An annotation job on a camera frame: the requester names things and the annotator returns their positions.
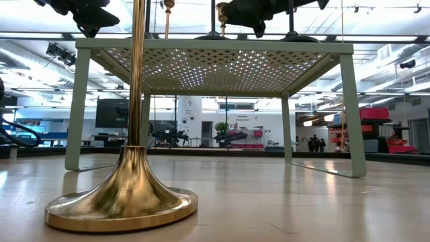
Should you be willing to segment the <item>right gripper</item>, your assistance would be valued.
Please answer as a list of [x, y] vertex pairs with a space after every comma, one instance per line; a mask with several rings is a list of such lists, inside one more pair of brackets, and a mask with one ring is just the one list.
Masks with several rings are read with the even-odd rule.
[[261, 38], [266, 29], [265, 20], [271, 20], [281, 11], [289, 10], [317, 2], [323, 10], [329, 0], [233, 0], [218, 4], [218, 20], [222, 25], [230, 24], [252, 28], [257, 38]]

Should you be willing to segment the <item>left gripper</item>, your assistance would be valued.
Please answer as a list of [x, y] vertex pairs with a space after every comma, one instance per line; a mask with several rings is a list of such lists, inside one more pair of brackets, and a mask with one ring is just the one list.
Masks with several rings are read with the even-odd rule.
[[86, 38], [94, 38], [101, 28], [120, 23], [120, 19], [102, 9], [110, 0], [34, 0], [44, 7], [49, 5], [55, 12], [66, 15], [73, 13], [73, 20]]

